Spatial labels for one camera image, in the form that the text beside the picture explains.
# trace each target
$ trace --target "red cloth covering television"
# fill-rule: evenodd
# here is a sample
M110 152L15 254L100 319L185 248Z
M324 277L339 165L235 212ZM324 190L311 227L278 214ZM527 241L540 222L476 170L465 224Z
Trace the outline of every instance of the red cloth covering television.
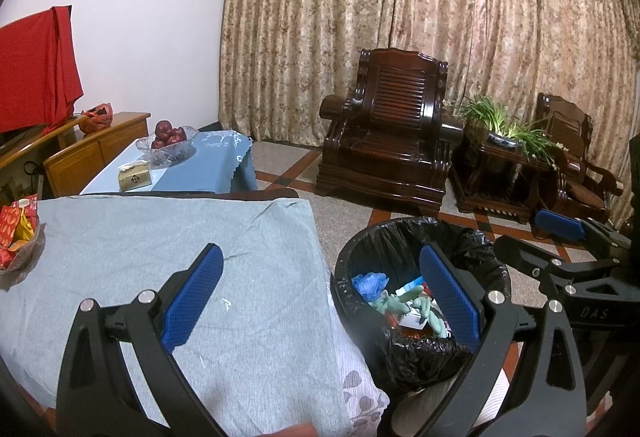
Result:
M71 39L71 6L0 28L0 132L64 124L82 96Z

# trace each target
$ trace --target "metal screw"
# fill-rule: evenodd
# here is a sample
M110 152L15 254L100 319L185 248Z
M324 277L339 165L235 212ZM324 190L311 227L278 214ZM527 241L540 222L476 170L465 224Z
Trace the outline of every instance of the metal screw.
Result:
M562 312L562 304L558 300L550 300L549 309L555 313Z
M151 289L145 289L138 295L138 301L140 303L151 303L156 297L156 293Z
M487 298L491 303L495 303L495 305L500 305L504 302L504 295L500 291L489 291Z
M91 298L85 298L80 302L80 310L82 312L89 312L94 308L95 302Z

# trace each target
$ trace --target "floral curtain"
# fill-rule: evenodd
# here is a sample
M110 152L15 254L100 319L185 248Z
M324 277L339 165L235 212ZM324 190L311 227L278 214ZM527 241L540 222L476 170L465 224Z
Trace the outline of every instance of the floral curtain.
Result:
M394 46L449 62L447 97L479 86L530 119L538 92L591 114L591 159L625 184L638 131L638 0L226 0L220 120L257 139L319 146L328 94L353 88L360 49Z

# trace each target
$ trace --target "trash can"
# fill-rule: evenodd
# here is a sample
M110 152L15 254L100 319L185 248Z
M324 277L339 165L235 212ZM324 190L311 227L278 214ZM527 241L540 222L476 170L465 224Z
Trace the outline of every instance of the trash can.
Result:
M449 379L471 357L454 338L404 336L351 285L358 274L385 273L386 290L394 292L420 276L418 256L430 242L436 242L456 268L470 271L485 290L511 297L507 266L496 260L492 242L481 231L414 217L392 219L356 234L338 255L332 294L342 324L362 351L375 384L390 397Z

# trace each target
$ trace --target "blue plastic bag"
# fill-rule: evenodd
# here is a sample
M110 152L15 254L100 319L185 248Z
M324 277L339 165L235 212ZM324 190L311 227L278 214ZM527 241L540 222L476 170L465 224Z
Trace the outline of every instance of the blue plastic bag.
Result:
M351 283L367 302L375 302L389 283L389 279L384 273L367 273L365 276L354 276Z

